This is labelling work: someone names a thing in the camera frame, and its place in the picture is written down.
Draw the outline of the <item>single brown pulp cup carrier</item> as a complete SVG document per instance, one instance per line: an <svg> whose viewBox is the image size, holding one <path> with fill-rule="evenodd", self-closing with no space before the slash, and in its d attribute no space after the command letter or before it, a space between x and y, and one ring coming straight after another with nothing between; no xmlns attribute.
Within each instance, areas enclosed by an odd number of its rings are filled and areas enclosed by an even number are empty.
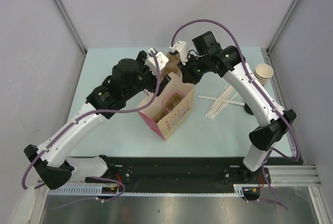
<svg viewBox="0 0 333 224"><path fill-rule="evenodd" d="M169 114L182 100L184 96L174 93L168 100L162 103L162 109L153 117L153 120L158 123L162 118Z"/></svg>

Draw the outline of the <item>pink kraft paper bag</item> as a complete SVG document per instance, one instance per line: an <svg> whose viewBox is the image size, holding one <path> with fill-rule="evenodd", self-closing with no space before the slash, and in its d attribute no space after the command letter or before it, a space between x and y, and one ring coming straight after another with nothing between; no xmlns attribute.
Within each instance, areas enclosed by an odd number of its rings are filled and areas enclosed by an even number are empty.
<svg viewBox="0 0 333 224"><path fill-rule="evenodd" d="M175 73L168 76L171 80L161 95L138 112L146 125L163 140L170 138L194 108L194 85L183 83Z"/></svg>

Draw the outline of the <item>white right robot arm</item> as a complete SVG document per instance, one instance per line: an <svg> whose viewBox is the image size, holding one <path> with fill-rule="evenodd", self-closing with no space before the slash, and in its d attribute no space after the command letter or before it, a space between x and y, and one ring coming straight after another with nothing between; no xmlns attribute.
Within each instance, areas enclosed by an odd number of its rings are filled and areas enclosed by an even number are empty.
<svg viewBox="0 0 333 224"><path fill-rule="evenodd" d="M257 119L258 127L249 134L250 149L243 160L240 177L246 183L259 176L259 167L269 151L280 141L296 119L294 110L285 110L252 75L249 65L235 46L222 48L213 33L207 31L193 39L196 55L191 55L186 42L178 41L171 51L178 52L184 83L197 84L206 73L225 79L242 97Z"/></svg>

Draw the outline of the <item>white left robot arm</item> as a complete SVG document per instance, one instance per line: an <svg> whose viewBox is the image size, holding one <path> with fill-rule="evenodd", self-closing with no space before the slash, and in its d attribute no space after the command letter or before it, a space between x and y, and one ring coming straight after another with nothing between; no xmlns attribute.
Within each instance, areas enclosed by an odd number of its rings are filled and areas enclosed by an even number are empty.
<svg viewBox="0 0 333 224"><path fill-rule="evenodd" d="M168 61L166 55L153 48L140 51L136 59L120 60L66 125L39 146L30 144L24 149L31 162L28 168L35 168L43 184L51 190L75 179L110 182L115 170L107 156L75 159L69 154L113 115L127 113L126 102L139 92L147 90L153 93L153 98L159 96L171 80L162 76Z"/></svg>

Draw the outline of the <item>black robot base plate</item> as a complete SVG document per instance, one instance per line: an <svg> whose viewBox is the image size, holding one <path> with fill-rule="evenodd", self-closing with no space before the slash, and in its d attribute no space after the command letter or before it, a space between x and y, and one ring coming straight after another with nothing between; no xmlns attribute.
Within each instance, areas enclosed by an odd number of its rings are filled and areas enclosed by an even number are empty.
<svg viewBox="0 0 333 224"><path fill-rule="evenodd" d="M87 176L87 183L120 179L127 193L214 194L232 193L235 184L256 185L271 179L272 169L250 172L242 157L106 157L102 176Z"/></svg>

